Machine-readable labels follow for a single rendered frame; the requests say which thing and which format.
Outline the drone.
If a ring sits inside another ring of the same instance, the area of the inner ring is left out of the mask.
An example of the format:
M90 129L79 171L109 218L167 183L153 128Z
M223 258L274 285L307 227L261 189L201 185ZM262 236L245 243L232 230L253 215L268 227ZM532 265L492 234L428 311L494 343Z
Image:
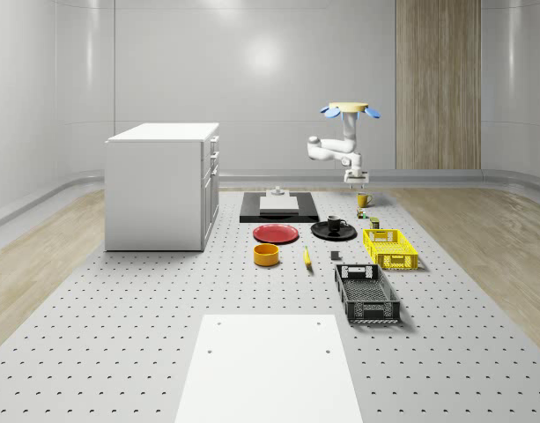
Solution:
M381 114L363 102L330 102L320 110L328 118L334 118L344 113L365 113L372 118L380 118Z

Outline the white cabinet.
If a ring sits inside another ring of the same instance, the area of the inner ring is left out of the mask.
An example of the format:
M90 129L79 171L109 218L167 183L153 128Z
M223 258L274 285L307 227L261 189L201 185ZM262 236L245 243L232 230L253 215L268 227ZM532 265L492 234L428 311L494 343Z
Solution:
M105 143L105 247L202 251L218 213L216 122L143 123Z

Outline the dark grey basket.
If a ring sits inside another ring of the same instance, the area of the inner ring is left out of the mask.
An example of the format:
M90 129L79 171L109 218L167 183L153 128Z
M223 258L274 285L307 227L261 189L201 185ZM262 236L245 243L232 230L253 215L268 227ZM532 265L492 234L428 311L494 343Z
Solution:
M377 264L337 264L337 289L344 312L354 322L397 322L400 300Z

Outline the yellow basket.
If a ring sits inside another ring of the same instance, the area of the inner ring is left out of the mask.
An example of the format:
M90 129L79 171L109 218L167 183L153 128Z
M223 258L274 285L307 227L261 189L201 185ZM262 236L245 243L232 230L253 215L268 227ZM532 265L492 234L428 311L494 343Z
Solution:
M417 269L418 252L398 229L365 229L363 243L383 269Z

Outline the yellow bowl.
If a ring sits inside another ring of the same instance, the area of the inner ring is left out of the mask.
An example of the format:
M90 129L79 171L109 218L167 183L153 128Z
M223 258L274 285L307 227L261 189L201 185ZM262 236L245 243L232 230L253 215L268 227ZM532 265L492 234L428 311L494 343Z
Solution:
M271 243L262 243L254 247L254 262L263 267L271 267L279 262L279 247Z

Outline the white board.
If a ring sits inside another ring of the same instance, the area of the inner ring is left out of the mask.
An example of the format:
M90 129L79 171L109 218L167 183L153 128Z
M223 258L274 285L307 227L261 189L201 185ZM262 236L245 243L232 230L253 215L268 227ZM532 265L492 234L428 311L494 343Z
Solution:
M333 315L205 315L175 423L362 423Z

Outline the black stove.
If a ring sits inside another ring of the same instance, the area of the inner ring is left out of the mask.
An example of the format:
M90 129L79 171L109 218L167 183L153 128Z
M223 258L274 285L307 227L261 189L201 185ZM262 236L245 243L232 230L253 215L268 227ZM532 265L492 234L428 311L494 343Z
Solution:
M319 221L309 192L268 189L264 193L244 194L240 223L315 223Z

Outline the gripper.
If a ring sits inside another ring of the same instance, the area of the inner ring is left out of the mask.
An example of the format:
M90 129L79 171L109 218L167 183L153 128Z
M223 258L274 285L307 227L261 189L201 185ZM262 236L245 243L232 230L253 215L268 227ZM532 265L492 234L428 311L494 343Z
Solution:
M369 183L368 172L356 172L353 169L348 169L344 174L344 182L350 186L350 189L352 189L353 186L356 186L358 189L363 189L365 185Z

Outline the black plate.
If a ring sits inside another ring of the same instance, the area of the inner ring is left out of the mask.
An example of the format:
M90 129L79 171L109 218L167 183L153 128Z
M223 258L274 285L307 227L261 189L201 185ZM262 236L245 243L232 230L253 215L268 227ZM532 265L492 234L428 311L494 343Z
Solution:
M314 236L326 241L349 241L357 237L356 229L344 220L341 221L340 229L337 232L329 230L327 221L314 223L311 226L311 232Z

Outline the red plate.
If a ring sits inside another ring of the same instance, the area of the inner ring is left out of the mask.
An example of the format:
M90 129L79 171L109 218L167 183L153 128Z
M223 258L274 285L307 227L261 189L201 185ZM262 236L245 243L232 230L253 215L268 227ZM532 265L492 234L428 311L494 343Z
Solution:
M289 225L266 224L256 227L253 230L253 236L263 243L286 244L296 241L299 238L299 232Z

